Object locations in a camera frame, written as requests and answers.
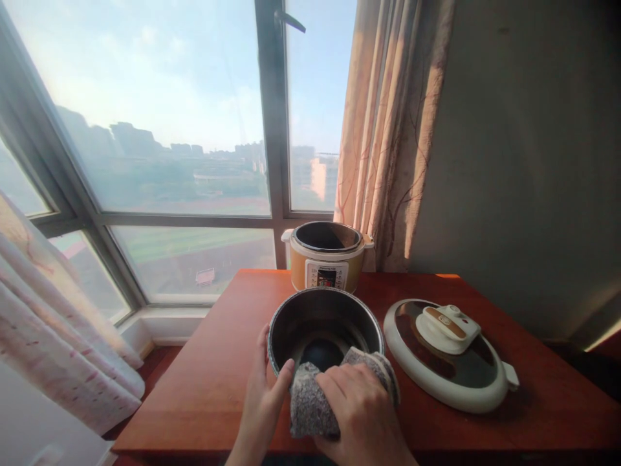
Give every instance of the cooker control panel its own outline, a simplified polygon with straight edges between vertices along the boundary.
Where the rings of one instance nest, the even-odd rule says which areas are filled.
[[[345,289],[348,270],[347,262],[321,262],[306,259],[306,288],[327,286]]]

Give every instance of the rice cooker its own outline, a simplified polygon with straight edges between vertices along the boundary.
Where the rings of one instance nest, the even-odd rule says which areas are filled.
[[[358,286],[364,252],[373,239],[342,223],[314,221],[286,230],[291,282],[297,291],[333,287],[353,293]]]

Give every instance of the curtain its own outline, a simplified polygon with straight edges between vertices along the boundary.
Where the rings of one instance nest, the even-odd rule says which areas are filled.
[[[454,0],[359,1],[334,221],[375,239],[365,270],[406,272]]]
[[[140,405],[140,357],[0,192],[0,358],[98,434]]]

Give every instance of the wooden table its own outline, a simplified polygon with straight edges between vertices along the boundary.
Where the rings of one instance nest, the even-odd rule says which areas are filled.
[[[237,435],[257,334],[293,293],[287,271],[239,271],[113,450],[152,464],[228,452]],[[398,417],[422,463],[469,455],[490,463],[558,459],[567,464],[621,445],[620,405],[457,275],[363,274],[356,296],[380,323],[401,299],[455,304],[481,325],[500,357],[517,371],[520,389],[496,411],[465,414],[423,392],[387,350],[402,391]],[[269,368],[268,376],[273,382]],[[311,440],[291,438],[289,415],[286,401],[270,452],[316,454]]]

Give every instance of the window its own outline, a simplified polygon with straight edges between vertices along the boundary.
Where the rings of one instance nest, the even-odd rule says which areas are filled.
[[[356,1],[287,0],[291,209],[334,210]]]
[[[50,242],[73,265],[80,277],[82,290],[106,318],[117,322],[130,312],[127,302],[83,232],[50,238]]]
[[[51,212],[1,139],[0,186],[11,202],[27,217],[36,217]]]
[[[0,189],[107,316],[213,302],[332,218],[354,0],[4,4]]]
[[[259,228],[113,227],[150,302],[205,302],[239,269],[275,269],[274,234]]]

